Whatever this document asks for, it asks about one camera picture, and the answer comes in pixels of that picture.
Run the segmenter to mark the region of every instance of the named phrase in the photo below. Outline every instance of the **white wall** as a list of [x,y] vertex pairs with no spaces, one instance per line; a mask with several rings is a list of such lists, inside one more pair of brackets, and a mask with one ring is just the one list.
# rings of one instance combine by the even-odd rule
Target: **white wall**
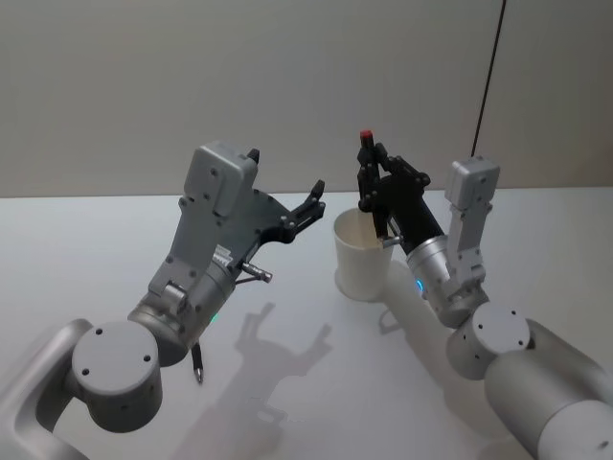
[[611,0],[509,1],[477,151],[503,185],[613,185]]
[[0,196],[177,194],[193,149],[355,189],[359,129],[440,185],[470,151],[489,0],[3,0]]

